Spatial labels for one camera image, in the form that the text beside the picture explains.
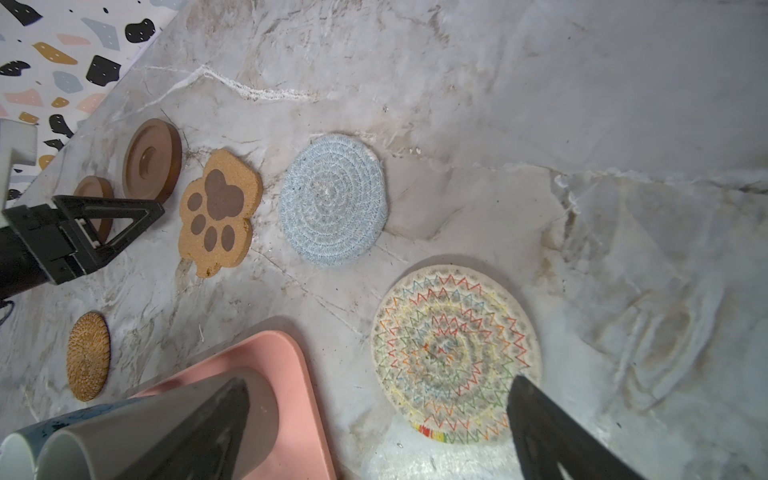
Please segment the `brown wooden coaster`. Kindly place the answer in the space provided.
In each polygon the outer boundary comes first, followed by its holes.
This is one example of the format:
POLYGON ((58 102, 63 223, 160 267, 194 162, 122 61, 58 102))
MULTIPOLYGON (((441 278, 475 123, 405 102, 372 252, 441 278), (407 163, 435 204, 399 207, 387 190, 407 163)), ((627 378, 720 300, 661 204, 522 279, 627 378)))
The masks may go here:
MULTIPOLYGON (((77 197, 94 197, 94 198, 107 198, 112 199, 114 197, 113 189, 108 180, 98 176, 87 176, 83 178, 73 192, 77 197)), ((113 220, 107 219, 91 219, 93 228, 95 229, 98 239, 101 243, 106 243, 112 228, 113 220)))
POLYGON ((134 133, 123 162, 122 186, 129 199, 164 203, 172 195, 182 162, 178 130, 159 118, 145 121, 134 133))

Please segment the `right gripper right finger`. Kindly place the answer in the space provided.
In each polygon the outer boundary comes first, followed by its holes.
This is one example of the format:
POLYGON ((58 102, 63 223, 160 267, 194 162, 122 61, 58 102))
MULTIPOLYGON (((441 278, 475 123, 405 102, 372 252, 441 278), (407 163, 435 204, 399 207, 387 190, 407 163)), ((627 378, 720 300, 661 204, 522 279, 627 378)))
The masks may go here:
POLYGON ((523 375, 512 381, 507 417, 525 479, 640 477, 523 375))

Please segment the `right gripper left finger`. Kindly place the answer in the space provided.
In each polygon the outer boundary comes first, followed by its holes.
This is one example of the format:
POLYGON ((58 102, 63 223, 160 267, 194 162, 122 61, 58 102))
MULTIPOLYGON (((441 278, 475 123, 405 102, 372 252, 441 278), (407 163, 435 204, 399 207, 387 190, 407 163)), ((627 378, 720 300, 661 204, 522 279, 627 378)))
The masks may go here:
POLYGON ((209 378, 168 391, 161 400, 191 408, 119 479, 232 479, 250 410, 244 379, 209 378))

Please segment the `cork paw coaster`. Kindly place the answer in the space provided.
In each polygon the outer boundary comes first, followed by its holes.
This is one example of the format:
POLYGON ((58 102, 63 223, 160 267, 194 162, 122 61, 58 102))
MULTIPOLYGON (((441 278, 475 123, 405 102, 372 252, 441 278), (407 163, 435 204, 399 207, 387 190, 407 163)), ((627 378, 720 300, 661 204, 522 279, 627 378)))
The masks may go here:
POLYGON ((178 249, 200 278, 234 268, 253 238, 251 218, 263 195, 261 176, 225 149, 211 153, 202 176, 184 191, 178 249))

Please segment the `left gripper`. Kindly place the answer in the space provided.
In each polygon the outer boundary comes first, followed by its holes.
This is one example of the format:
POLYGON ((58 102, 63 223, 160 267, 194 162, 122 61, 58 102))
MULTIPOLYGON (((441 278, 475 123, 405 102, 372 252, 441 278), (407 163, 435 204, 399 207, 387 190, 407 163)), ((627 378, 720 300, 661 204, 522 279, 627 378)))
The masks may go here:
POLYGON ((165 213, 154 200, 57 195, 54 206, 16 206, 2 212, 1 298, 45 283, 60 285, 114 260, 165 213), (129 220, 111 240, 93 222, 129 220))

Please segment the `light blue woven coaster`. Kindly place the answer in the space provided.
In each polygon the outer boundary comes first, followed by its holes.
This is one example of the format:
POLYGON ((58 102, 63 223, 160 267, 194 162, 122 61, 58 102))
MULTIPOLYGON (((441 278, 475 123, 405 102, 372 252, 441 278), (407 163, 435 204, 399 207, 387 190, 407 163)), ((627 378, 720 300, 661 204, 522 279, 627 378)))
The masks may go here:
POLYGON ((356 260, 388 218, 381 162, 354 137, 316 139, 286 171, 279 216, 286 241, 306 262, 339 267, 356 260))

